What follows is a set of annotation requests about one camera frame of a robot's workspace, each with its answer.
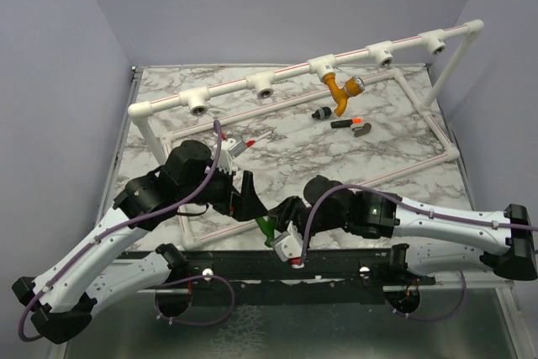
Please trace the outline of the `green water faucet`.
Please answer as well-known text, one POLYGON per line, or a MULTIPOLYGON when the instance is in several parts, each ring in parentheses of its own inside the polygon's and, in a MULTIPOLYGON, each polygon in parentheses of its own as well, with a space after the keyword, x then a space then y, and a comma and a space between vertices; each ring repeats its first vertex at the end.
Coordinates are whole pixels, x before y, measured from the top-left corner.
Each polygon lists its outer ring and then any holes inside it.
POLYGON ((275 240, 275 232, 277 229, 277 221, 273 217, 256 218, 256 224, 258 225, 261 233, 266 237, 264 245, 272 248, 272 242, 275 240))

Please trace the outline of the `white PVC pipe frame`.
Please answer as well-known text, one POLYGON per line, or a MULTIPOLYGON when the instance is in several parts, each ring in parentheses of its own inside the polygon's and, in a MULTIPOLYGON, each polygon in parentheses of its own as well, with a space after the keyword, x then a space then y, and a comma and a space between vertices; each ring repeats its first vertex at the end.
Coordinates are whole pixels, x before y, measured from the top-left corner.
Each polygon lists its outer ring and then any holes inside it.
MULTIPOLYGON (((338 55, 322 55, 305 61, 302 64, 284 66, 277 70, 260 71, 229 82, 194 87, 166 98, 133 103, 128 107, 128 115, 133 124, 139 128, 140 133, 146 144, 150 147, 150 151, 154 157, 158 161, 163 161, 166 154, 166 142, 164 140, 159 140, 155 136, 149 123, 149 118, 157 113, 173 108, 186 107, 191 115, 202 116, 208 111, 208 101, 216 97, 233 92, 249 90, 254 92, 259 99, 265 99, 272 95, 274 85, 279 82, 303 75, 314 75, 322 82, 324 75, 328 73, 335 74, 335 70, 339 66, 349 65, 352 62, 365 59, 373 60, 381 71, 362 78, 366 84, 365 90, 368 86, 377 82, 395 81, 413 105, 415 112, 420 115, 421 119, 428 125, 430 131, 435 135, 436 139, 443 147, 442 153, 438 156, 407 165, 401 169, 389 172, 380 177, 369 179, 365 182, 367 186, 375 186, 399 179, 406 175, 415 174, 416 172, 422 172, 445 162, 454 161, 459 157, 459 150, 435 120, 431 111, 431 105, 440 94, 448 77, 456 69, 457 64, 465 55, 471 43, 483 31, 483 27, 483 21, 475 19, 449 29, 436 29, 406 39, 383 41, 369 45, 363 49, 348 51, 338 55), (458 45, 455 53, 450 58, 448 65, 436 80, 431 91, 424 98, 419 98, 417 93, 411 89, 411 86, 404 78, 404 74, 392 65, 394 52, 423 46, 432 55, 437 55, 445 49, 446 41, 454 37, 461 37, 462 42, 458 45)), ((230 115, 223 118, 221 124, 227 125, 239 123, 247 119, 252 119, 323 98, 332 98, 330 90, 325 84, 323 89, 315 92, 305 93, 286 101, 272 103, 244 113, 230 115)))

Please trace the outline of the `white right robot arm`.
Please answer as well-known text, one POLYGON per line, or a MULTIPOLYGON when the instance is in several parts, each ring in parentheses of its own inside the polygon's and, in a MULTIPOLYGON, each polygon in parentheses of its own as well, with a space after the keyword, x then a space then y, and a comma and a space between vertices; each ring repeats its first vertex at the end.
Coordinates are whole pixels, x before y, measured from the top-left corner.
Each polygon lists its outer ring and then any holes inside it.
POLYGON ((419 238, 405 256, 386 264, 397 284, 436 272, 490 271, 514 281, 535 281, 537 262, 527 209, 510 204, 500 211, 458 210, 414 201, 370 187, 316 176, 302 197, 288 197, 268 212, 278 232, 291 236, 292 257, 305 261, 318 233, 342 229, 363 239, 419 238))

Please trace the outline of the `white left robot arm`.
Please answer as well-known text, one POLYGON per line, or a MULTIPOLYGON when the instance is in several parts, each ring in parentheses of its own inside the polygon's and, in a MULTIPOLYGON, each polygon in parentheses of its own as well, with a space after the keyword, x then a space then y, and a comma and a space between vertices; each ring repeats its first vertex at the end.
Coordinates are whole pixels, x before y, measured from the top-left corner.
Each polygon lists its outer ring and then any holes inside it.
POLYGON ((184 255, 161 244, 137 264, 119 272, 105 269, 129 246, 160 223, 180 215, 187 203, 213 208, 237 222, 263 217, 267 209, 245 172, 240 189, 223 145, 213 156, 198 140, 184 140, 166 162, 130 180, 95 228, 64 258, 37 277, 20 277, 12 286, 24 305, 18 332, 23 341, 31 321, 38 338, 62 344, 80 334, 102 309, 143 288, 173 288, 191 275, 184 255))

